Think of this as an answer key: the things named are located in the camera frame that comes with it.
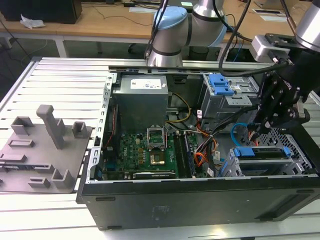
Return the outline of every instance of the desk leg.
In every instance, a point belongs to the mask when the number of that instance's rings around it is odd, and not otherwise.
[[[218,59],[217,59],[218,62],[219,62],[220,59],[222,58],[222,53],[224,52],[225,48],[226,48],[226,44],[223,44],[223,45],[221,46],[221,49],[220,49],[220,52],[219,52],[219,55],[218,55]],[[227,60],[229,51],[230,51],[230,48],[229,48],[228,51],[226,52],[226,55],[225,55],[225,57],[224,57],[224,59],[223,59],[224,62]]]
[[[5,49],[11,49],[12,45],[9,41],[9,37],[0,37],[0,44],[5,48]]]
[[[102,50],[102,42],[97,41],[97,42],[96,42],[96,48],[97,48],[98,54],[102,54],[102,53],[103,53],[103,50]]]
[[[68,58],[69,53],[63,40],[55,40],[56,48],[58,49],[60,58]]]

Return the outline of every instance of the metal table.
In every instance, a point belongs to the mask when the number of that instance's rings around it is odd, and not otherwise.
[[[35,115],[39,104],[51,104],[56,118],[66,125],[84,121],[97,125],[97,113],[102,98],[106,73],[110,65],[143,66],[143,60],[43,58],[32,61],[0,103],[0,148],[13,130],[10,124],[16,116]],[[217,66],[216,62],[184,63],[188,67]],[[225,63],[227,68],[252,69],[267,64]],[[304,105],[311,115],[306,130],[320,144],[320,99],[312,92]],[[318,240],[320,238],[320,200],[299,210],[281,222],[240,223],[207,226],[146,228],[99,231],[85,204],[75,202],[79,186],[72,194],[26,194],[0,192],[0,239],[171,239],[211,240],[256,239]]]

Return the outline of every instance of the green circuit board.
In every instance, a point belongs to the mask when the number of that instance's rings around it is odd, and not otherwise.
[[[158,136],[151,136],[151,143],[158,143]],[[120,155],[116,164],[116,171],[152,172],[165,171],[178,175],[173,135],[167,136],[167,148],[163,151],[164,164],[151,164],[150,155],[153,150],[148,149],[147,134],[122,134],[120,140]]]

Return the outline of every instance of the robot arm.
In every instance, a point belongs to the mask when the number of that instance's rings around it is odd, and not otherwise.
[[[290,64],[266,72],[260,86],[260,104],[249,137],[254,141],[270,128],[291,128],[310,120],[303,108],[309,93],[320,86],[320,0],[314,0],[296,28],[294,37],[266,34],[252,41],[250,52],[264,62],[288,59]]]
[[[221,16],[224,16],[223,3],[224,0],[216,0]],[[147,56],[147,65],[182,67],[183,46],[217,46],[222,42],[226,30],[214,11],[212,0],[199,0],[189,14],[182,7],[169,6],[158,26],[151,52]]]

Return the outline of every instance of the white paper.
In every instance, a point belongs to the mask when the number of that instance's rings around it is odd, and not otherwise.
[[[21,14],[20,23],[22,25],[24,25],[25,27],[29,28],[29,29],[42,28],[42,27],[46,26],[44,24],[44,21],[42,21],[42,20],[32,20],[32,19],[29,19],[29,18],[26,18],[26,17],[22,16],[22,14]]]
[[[181,5],[182,6],[187,6],[187,7],[192,7],[193,5],[192,5],[192,2],[188,2],[188,1],[182,1],[181,2]]]
[[[161,79],[132,79],[131,89],[161,89]]]
[[[284,23],[287,22],[287,18],[282,16],[260,16],[260,17],[265,21],[284,22]]]

